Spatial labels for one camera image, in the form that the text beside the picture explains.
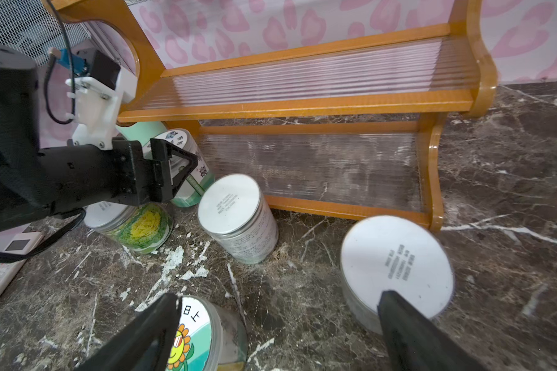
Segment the green-lid jar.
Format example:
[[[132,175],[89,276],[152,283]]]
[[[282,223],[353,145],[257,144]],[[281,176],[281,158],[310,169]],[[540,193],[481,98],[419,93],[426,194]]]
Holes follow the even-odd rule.
[[[171,203],[179,208],[196,206],[201,201],[206,190],[215,181],[215,175],[205,162],[196,141],[188,131],[182,128],[165,131],[158,134],[156,139],[164,139],[172,145],[176,145],[176,147],[197,156],[196,168],[187,176],[171,200]]]

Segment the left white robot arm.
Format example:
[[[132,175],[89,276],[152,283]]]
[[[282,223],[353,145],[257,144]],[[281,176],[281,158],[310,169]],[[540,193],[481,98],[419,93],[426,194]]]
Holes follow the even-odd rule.
[[[48,216],[67,221],[29,253],[0,252],[0,263],[41,254],[76,228],[87,206],[113,201],[130,206],[175,196],[197,157],[163,139],[152,139],[145,158],[136,141],[107,134],[96,144],[78,139],[40,148],[37,66],[0,45],[0,232]]]

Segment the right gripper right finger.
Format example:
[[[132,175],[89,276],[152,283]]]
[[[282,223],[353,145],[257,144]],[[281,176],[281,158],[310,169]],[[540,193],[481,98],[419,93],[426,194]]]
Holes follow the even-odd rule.
[[[377,310],[393,370],[485,371],[398,292],[383,292]]]

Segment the green jar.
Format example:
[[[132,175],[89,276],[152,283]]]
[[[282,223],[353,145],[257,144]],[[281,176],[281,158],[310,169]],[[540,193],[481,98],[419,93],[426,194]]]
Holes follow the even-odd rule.
[[[159,249],[173,230],[173,216],[148,203],[139,207],[99,202],[86,208],[84,224],[138,254]]]

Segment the seed jar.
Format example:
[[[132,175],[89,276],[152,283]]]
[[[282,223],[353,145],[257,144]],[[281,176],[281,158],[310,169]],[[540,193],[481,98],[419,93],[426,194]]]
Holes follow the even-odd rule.
[[[244,174],[216,181],[197,211],[203,229],[234,259],[258,264],[275,249],[279,229],[258,183]]]
[[[395,291],[431,319],[453,298],[455,278],[444,248],[428,230],[397,216],[354,224],[340,249],[343,295],[354,318],[382,334],[378,304]]]

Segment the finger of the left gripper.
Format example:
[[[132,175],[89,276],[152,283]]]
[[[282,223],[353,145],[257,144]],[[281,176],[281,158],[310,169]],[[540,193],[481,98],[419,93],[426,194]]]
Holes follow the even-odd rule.
[[[192,138],[164,138],[167,142],[181,148],[184,151],[196,156],[195,141]],[[196,180],[196,168],[199,165],[198,157],[196,156],[196,165],[193,167],[193,171],[182,183],[181,187],[175,193],[173,203],[198,203],[199,202],[199,183]],[[192,162],[189,159],[185,159],[181,156],[172,156],[170,159],[170,171],[171,178],[173,179],[184,169],[191,167]]]

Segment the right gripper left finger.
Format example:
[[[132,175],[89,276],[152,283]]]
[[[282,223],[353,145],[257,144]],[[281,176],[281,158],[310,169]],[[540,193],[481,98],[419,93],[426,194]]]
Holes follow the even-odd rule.
[[[76,369],[165,370],[181,307],[181,297],[165,293]]]

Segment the sunflower jar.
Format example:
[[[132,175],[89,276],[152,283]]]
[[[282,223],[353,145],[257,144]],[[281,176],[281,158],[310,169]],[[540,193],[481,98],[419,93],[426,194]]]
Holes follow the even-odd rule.
[[[248,337],[240,316],[195,296],[182,298],[168,370],[243,370]]]

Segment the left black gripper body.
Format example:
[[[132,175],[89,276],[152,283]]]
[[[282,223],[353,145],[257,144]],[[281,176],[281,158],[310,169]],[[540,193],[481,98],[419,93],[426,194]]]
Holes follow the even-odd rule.
[[[170,200],[172,145],[151,140],[149,159],[138,141],[115,139],[111,150],[94,145],[46,148],[37,159],[55,187],[53,215],[108,201],[130,206]]]

